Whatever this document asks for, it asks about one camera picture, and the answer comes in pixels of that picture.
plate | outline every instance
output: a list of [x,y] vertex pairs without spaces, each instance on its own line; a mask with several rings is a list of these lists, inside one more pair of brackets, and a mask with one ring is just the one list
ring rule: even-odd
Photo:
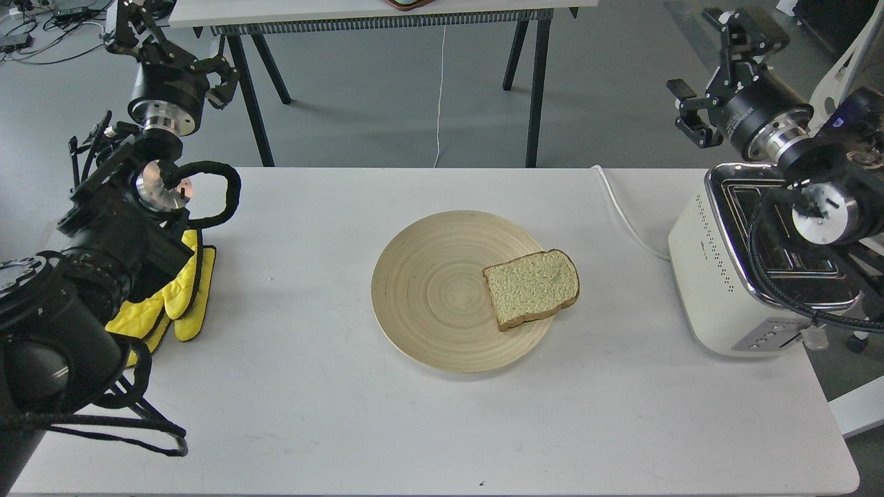
[[399,350],[450,372],[501,368],[528,354],[552,317],[498,331],[482,269],[543,250],[519,226],[487,212],[453,210],[397,234],[377,260],[371,302]]

chair wheel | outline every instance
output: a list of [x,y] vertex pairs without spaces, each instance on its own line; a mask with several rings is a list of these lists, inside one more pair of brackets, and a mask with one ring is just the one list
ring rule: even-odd
[[844,346],[850,352],[855,352],[859,354],[863,350],[865,350],[865,346],[869,344],[869,339],[867,338],[859,338],[856,335],[851,335],[850,338],[844,341]]

white cable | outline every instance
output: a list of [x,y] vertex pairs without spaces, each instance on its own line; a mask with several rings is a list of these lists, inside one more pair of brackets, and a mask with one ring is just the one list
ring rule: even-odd
[[617,197],[613,194],[613,189],[611,188],[611,183],[608,182],[607,177],[605,176],[605,172],[602,171],[602,166],[595,164],[590,169],[595,169],[598,171],[598,175],[602,177],[602,181],[605,183],[605,188],[607,188],[608,196],[611,198],[611,203],[613,207],[617,210],[617,213],[620,214],[620,219],[623,219],[623,223],[629,229],[629,232],[632,233],[633,238],[638,241],[638,244],[641,245],[645,250],[651,252],[655,257],[663,259],[664,261],[671,261],[672,258],[666,254],[658,252],[653,248],[649,247],[647,243],[644,242],[636,233],[635,228],[632,227],[632,223],[629,222],[629,219],[626,218],[626,214],[623,213],[623,209],[620,207],[620,203],[617,202]]
[[95,22],[95,21],[93,21],[93,20],[84,20],[84,21],[81,22],[81,24],[94,24],[94,25],[100,27],[100,28],[102,29],[102,33],[99,34],[100,37],[101,37],[101,36],[104,36],[105,34],[107,34],[107,30],[104,29],[104,24],[102,24],[102,23],[100,23],[100,22]]
[[439,122],[442,119],[442,83],[445,82],[445,35],[448,26],[442,26],[442,66],[439,68],[439,102],[436,111],[436,160],[433,162],[433,169],[439,163],[439,155],[442,153],[442,147],[439,144]]

oven mitt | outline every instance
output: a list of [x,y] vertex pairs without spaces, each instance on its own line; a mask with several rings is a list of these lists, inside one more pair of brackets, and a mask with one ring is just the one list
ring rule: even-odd
[[193,340],[202,330],[202,321],[206,318],[206,306],[209,304],[209,287],[212,283],[212,269],[215,267],[215,247],[203,247],[200,251],[200,281],[194,292],[194,300],[181,317],[175,319],[175,337],[181,341]]
[[[185,231],[181,241],[194,254],[178,276],[143,302],[123,302],[117,316],[105,326],[109,332],[141,339],[151,353],[163,341],[171,321],[175,321],[175,335],[181,341],[199,334],[209,299],[216,249],[203,247],[202,233],[196,230]],[[130,353],[128,365],[134,365],[135,360],[135,355]]]

black table leg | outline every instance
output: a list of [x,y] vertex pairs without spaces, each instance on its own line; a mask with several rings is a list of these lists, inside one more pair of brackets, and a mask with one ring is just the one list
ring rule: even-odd
[[549,49],[551,19],[537,22],[537,45],[534,51],[534,81],[531,85],[531,112],[528,118],[528,154],[525,167],[537,167],[537,145],[540,138],[540,111],[544,104],[546,52]]
[[503,89],[509,91],[513,89],[513,78],[515,77],[515,68],[519,66],[519,56],[522,54],[522,45],[525,43],[525,33],[528,31],[528,21],[520,20],[515,23],[515,35],[513,36],[513,46],[509,50],[509,62],[507,62],[507,74],[503,77]]
[[242,49],[242,40],[239,36],[227,36],[227,41],[230,43],[233,66],[240,72],[242,98],[246,101],[248,120],[252,123],[252,133],[255,134],[255,144],[258,146],[258,154],[261,155],[261,164],[264,167],[273,167],[275,164],[273,164],[271,145],[267,140],[267,131],[264,129],[264,120],[261,118],[261,109],[258,107],[258,98],[255,96],[252,76],[248,71],[246,52]]
[[279,73],[279,68],[276,65],[276,60],[273,59],[270,47],[267,46],[267,41],[264,40],[264,35],[252,34],[252,41],[255,42],[255,48],[258,49],[258,55],[261,56],[261,60],[264,62],[264,67],[267,68],[267,73],[271,76],[273,87],[277,89],[279,100],[282,100],[282,103],[285,105],[290,104],[292,102],[292,97],[288,95],[286,83],[282,81],[282,75]]

